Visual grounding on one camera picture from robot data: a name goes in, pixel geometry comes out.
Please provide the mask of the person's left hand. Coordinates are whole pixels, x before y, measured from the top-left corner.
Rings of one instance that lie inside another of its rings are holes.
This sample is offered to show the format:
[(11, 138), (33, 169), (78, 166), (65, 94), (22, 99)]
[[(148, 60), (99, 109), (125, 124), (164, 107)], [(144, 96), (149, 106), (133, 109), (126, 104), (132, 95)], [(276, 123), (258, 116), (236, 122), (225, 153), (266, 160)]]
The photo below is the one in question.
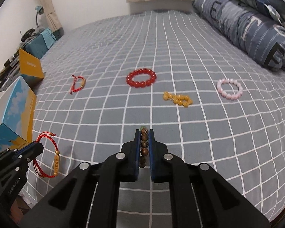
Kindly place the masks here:
[(16, 223), (19, 224), (24, 217), (23, 212), (20, 210), (16, 201), (13, 202), (10, 209), (10, 218)]

